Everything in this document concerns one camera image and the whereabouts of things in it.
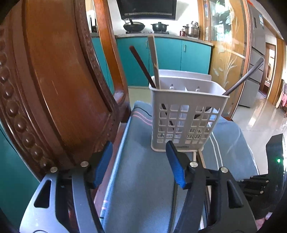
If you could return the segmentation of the right hand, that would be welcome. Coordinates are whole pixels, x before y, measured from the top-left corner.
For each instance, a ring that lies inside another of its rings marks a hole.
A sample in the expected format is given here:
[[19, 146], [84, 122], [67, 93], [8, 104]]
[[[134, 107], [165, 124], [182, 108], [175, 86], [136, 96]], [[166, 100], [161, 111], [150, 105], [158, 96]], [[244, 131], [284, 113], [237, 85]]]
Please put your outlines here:
[[261, 219], [257, 219], [257, 220], [255, 221], [256, 227], [257, 227], [258, 230], [259, 230], [259, 229], [263, 226], [263, 224], [270, 218], [271, 215], [272, 215], [272, 212], [268, 212], [268, 214], [267, 214], [265, 217], [263, 217], [263, 218], [261, 218]]

